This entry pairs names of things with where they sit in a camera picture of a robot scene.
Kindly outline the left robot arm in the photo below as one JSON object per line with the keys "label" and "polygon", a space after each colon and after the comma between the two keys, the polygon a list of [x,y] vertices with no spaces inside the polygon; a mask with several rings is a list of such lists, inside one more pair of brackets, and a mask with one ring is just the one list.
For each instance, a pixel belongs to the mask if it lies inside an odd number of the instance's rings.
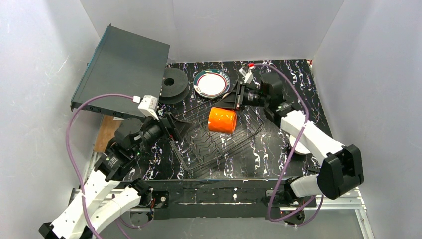
{"label": "left robot arm", "polygon": [[97,160],[89,178],[65,211],[54,221],[43,223],[39,233],[45,239],[92,239],[135,206],[148,207],[153,188],[135,179],[115,198],[102,205],[133,168],[142,153],[160,139],[180,141],[192,123],[165,113],[159,120],[147,117],[123,120],[109,141],[105,154]]}

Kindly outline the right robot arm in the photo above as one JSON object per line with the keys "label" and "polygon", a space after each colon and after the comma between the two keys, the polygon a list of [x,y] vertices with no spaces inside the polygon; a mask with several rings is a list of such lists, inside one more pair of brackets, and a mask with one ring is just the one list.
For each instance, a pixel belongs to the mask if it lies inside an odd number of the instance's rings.
{"label": "right robot arm", "polygon": [[262,74],[259,90],[252,90],[247,87],[253,79],[251,68],[239,71],[243,79],[223,98],[221,106],[231,110],[240,110],[245,106],[263,107],[266,118],[294,138],[288,157],[291,158],[301,144],[320,165],[318,174],[288,179],[282,190],[275,189],[269,198],[269,206],[275,199],[289,204],[315,195],[335,200],[364,182],[360,149],[353,144],[346,146],[319,129],[309,120],[306,105],[299,107],[289,103],[284,98],[279,79],[285,78],[284,74]]}

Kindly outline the white floral bowl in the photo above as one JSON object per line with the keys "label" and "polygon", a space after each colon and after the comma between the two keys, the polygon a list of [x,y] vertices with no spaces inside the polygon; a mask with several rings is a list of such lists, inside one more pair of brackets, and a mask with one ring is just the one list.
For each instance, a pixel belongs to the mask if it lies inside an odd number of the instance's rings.
{"label": "white floral bowl", "polygon": [[[295,142],[296,142],[296,138],[290,135],[289,136],[290,147],[293,147]],[[303,144],[298,142],[294,149],[294,153],[298,155],[307,155],[307,154],[310,154],[311,152]]]}

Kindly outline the orange mug black handle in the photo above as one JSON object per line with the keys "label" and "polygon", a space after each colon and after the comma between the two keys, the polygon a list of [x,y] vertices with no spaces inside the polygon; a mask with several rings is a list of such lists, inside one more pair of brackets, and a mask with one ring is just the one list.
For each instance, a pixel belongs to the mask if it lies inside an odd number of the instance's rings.
{"label": "orange mug black handle", "polygon": [[237,123],[235,110],[212,107],[208,117],[208,130],[225,134],[233,134]]}

